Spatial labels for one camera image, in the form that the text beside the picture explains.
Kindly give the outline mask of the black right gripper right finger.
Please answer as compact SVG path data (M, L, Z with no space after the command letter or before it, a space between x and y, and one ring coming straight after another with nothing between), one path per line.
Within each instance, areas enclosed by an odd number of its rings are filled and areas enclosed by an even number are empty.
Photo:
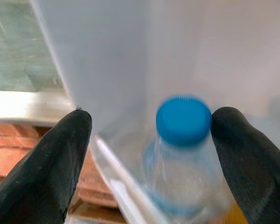
M211 136L246 221L280 224L280 150L234 107L212 114Z

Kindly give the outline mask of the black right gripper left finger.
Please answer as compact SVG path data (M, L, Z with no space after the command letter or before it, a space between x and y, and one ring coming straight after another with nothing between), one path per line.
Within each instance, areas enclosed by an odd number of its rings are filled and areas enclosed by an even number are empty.
M0 224L64 223L91 130L91 115L76 109L40 139L0 184Z

